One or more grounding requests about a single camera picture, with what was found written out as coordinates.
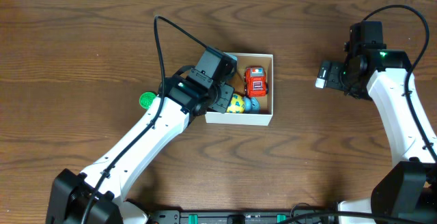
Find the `yellow ball with blue marks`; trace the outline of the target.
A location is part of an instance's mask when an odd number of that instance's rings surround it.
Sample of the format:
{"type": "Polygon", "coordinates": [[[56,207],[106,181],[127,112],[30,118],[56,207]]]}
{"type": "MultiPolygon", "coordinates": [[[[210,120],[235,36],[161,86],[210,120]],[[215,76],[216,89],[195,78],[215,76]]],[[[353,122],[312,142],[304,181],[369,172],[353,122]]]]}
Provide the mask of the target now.
{"type": "Polygon", "coordinates": [[[233,94],[231,101],[227,107],[227,113],[244,113],[245,101],[239,94],[233,94]]]}

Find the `brown plush toy with orange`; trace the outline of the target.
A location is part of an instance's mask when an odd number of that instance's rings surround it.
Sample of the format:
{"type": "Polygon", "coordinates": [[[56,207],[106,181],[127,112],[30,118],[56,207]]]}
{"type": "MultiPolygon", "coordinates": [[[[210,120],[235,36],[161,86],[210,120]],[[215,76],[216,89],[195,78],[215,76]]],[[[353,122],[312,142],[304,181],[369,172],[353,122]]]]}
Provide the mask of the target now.
{"type": "Polygon", "coordinates": [[[235,75],[230,80],[228,80],[227,84],[231,85],[234,88],[234,93],[237,93],[240,96],[246,95],[246,83],[238,72],[235,73],[235,75]]]}

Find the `orange blue toy duck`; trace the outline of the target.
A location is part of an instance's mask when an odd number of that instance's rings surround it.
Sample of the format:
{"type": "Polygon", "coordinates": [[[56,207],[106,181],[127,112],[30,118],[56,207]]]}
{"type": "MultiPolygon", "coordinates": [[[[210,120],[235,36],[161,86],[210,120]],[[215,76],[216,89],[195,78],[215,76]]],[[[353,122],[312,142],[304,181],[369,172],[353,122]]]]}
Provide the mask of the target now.
{"type": "Polygon", "coordinates": [[[244,101],[244,112],[245,113],[252,113],[252,114],[258,114],[260,112],[260,103],[257,100],[257,98],[252,97],[249,98],[245,96],[243,98],[244,101]]]}

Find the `red toy fire truck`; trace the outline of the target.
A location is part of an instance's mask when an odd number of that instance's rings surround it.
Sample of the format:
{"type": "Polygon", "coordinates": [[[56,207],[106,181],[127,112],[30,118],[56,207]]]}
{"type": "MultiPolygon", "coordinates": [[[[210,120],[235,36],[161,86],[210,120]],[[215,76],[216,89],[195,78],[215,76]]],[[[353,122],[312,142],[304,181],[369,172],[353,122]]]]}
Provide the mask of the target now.
{"type": "Polygon", "coordinates": [[[268,94],[266,72],[261,66],[246,68],[244,82],[245,92],[249,98],[264,97],[268,94]]]}

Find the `green ridged round toy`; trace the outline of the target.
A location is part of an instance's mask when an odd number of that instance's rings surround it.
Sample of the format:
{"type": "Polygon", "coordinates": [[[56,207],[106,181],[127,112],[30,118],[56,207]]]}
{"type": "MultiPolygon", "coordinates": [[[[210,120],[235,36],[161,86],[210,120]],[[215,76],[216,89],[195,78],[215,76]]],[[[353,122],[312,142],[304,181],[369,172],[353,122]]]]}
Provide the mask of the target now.
{"type": "Polygon", "coordinates": [[[156,97],[154,92],[144,92],[139,97],[139,104],[143,109],[148,110],[156,97]]]}

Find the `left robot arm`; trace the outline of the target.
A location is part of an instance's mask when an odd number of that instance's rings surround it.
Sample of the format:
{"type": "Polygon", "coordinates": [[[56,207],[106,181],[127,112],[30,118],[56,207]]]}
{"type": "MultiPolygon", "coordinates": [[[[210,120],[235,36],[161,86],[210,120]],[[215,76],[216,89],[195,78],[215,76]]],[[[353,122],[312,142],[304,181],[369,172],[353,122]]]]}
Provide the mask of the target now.
{"type": "Polygon", "coordinates": [[[154,157],[208,110],[224,113],[234,92],[227,84],[237,57],[207,47],[195,66],[182,66],[160,84],[143,117],[102,157],[79,174],[64,169],[53,181],[45,222],[147,223],[127,200],[154,157]]]}

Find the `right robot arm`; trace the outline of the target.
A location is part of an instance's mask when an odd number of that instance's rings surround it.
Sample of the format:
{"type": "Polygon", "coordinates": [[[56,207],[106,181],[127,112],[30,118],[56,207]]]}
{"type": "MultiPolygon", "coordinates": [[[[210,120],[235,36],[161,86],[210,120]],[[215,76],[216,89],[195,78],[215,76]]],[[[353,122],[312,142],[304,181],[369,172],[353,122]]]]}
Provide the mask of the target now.
{"type": "Polygon", "coordinates": [[[370,197],[341,201],[338,211],[435,223],[436,160],[421,132],[432,145],[436,134],[421,106],[414,77],[408,74],[412,65],[407,54],[387,49],[379,21],[352,25],[344,50],[344,63],[322,62],[315,85],[374,102],[389,140],[393,168],[370,197]]]}

